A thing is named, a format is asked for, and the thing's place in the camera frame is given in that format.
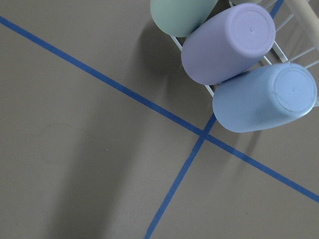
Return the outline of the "green cup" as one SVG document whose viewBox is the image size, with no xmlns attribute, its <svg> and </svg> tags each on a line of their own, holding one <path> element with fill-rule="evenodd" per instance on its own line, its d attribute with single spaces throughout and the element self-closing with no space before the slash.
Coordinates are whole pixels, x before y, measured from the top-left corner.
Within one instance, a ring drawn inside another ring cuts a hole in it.
<svg viewBox="0 0 319 239">
<path fill-rule="evenodd" d="M 216 0 L 152 0 L 150 11 L 164 33 L 187 37 L 205 22 L 216 4 Z"/>
</svg>

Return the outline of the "purple cup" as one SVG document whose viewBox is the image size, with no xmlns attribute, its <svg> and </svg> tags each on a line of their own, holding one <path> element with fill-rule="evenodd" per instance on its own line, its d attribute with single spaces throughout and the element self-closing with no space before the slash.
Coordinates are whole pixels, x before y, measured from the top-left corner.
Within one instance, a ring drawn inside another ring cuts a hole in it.
<svg viewBox="0 0 319 239">
<path fill-rule="evenodd" d="M 271 15 L 257 4 L 243 3 L 215 15 L 185 40 L 182 66 L 195 82 L 216 85 L 255 65 L 275 36 Z"/>
</svg>

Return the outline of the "blue cup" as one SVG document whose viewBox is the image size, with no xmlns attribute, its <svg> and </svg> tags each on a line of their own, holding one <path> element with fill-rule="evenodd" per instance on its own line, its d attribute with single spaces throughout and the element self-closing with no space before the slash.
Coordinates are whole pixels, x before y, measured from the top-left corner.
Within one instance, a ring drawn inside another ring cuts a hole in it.
<svg viewBox="0 0 319 239">
<path fill-rule="evenodd" d="M 233 132 L 251 132 L 293 122 L 312 110 L 317 85 L 303 66 L 259 67 L 221 83 L 212 107 L 217 121 Z"/>
</svg>

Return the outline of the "white cup holder rack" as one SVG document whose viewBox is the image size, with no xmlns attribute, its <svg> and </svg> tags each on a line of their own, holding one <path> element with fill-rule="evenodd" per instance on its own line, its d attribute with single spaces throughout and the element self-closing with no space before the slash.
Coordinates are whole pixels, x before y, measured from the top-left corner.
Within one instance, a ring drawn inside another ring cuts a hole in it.
<svg viewBox="0 0 319 239">
<path fill-rule="evenodd" d="M 297 2 L 286 3 L 284 0 L 253 1 L 269 9 L 275 19 L 277 37 L 270 52 L 274 58 L 264 56 L 260 64 L 300 63 L 305 68 L 314 68 L 312 72 L 319 74 L 319 40 L 313 38 L 312 28 L 305 27 L 308 20 L 308 7 L 299 10 Z"/>
</svg>

